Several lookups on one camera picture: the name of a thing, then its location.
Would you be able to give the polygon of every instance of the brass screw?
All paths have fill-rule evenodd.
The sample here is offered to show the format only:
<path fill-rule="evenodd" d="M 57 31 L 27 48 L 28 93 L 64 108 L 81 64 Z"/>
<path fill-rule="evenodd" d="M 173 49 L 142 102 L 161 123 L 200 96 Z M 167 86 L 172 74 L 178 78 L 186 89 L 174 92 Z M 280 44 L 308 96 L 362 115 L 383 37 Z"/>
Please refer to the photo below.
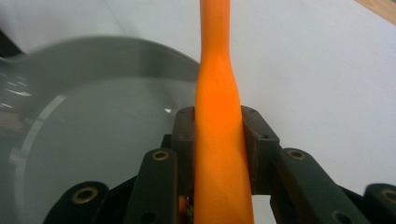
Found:
<path fill-rule="evenodd" d="M 98 189 L 95 187 L 86 187 L 79 189 L 72 198 L 73 203 L 88 203 L 98 195 Z"/>
<path fill-rule="evenodd" d="M 306 158 L 306 156 L 303 152 L 301 152 L 299 150 L 295 150 L 295 149 L 289 150 L 288 155 L 297 161 L 303 161 Z"/>
<path fill-rule="evenodd" d="M 381 190 L 382 195 L 391 203 L 396 203 L 396 191 L 392 189 Z"/>

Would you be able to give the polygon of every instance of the screw hole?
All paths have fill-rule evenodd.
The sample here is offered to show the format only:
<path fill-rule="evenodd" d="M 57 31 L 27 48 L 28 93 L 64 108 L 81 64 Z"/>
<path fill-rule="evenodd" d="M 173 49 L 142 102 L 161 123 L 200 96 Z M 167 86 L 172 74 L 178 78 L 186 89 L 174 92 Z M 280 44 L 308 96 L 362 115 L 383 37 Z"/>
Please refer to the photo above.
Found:
<path fill-rule="evenodd" d="M 157 216 L 155 215 L 155 213 L 153 213 L 153 212 L 146 212 L 146 213 L 144 213 L 141 217 L 140 217 L 140 220 L 143 222 L 143 223 L 153 223 L 154 221 L 155 221 L 155 218 L 156 218 Z"/>
<path fill-rule="evenodd" d="M 391 189 L 383 189 L 382 191 L 382 195 L 384 195 L 384 197 L 392 202 L 392 203 L 396 203 L 396 191 L 395 190 L 391 190 Z"/>
<path fill-rule="evenodd" d="M 155 161 L 163 161 L 168 159 L 169 157 L 169 153 L 167 151 L 156 151 L 154 152 L 154 154 L 152 154 L 152 159 L 154 159 Z"/>
<path fill-rule="evenodd" d="M 88 203 L 93 200 L 98 194 L 98 190 L 95 187 L 87 187 L 79 189 L 72 198 L 73 203 Z"/>
<path fill-rule="evenodd" d="M 333 216 L 333 217 L 335 218 L 335 220 L 337 220 L 339 223 L 343 223 L 343 224 L 352 223 L 352 220 L 350 219 L 350 217 L 347 216 L 347 215 L 345 215 L 345 214 L 343 214 L 343 213 L 341 213 L 341 212 L 335 211 L 335 212 L 332 213 L 332 216 Z"/>
<path fill-rule="evenodd" d="M 288 155 L 297 161 L 305 160 L 305 154 L 297 150 L 288 151 Z"/>

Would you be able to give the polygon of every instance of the orange carrot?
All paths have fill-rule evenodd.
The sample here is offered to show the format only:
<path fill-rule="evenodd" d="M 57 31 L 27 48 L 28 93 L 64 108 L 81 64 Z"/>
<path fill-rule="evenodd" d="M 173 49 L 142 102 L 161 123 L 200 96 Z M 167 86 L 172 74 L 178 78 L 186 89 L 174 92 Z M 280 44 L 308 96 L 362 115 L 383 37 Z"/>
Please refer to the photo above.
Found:
<path fill-rule="evenodd" d="M 253 223 L 242 112 L 229 51 L 229 0 L 201 0 L 201 31 L 194 223 Z"/>

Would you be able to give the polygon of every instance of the gray bowl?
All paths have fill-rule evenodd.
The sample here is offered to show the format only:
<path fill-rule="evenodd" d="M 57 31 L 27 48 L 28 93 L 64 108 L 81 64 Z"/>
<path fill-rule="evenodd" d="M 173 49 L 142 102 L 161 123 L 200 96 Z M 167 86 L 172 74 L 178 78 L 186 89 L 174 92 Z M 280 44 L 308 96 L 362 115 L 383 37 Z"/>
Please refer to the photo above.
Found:
<path fill-rule="evenodd" d="M 0 223 L 42 223 L 72 186 L 135 176 L 194 104 L 197 74 L 185 55 L 123 37 L 0 59 Z"/>

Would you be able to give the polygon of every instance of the white background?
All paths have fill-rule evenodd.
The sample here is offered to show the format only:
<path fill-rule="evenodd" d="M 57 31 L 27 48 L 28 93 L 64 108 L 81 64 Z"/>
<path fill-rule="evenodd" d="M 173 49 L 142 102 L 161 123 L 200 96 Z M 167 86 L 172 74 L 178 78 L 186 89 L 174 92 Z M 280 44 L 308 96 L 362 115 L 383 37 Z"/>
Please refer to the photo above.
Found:
<path fill-rule="evenodd" d="M 0 0 L 0 27 L 27 53 L 126 35 L 200 59 L 198 0 Z M 358 193 L 396 185 L 396 26 L 351 0 L 233 1 L 231 49 L 242 104 L 282 147 Z M 273 223 L 267 199 L 254 203 L 256 222 Z"/>

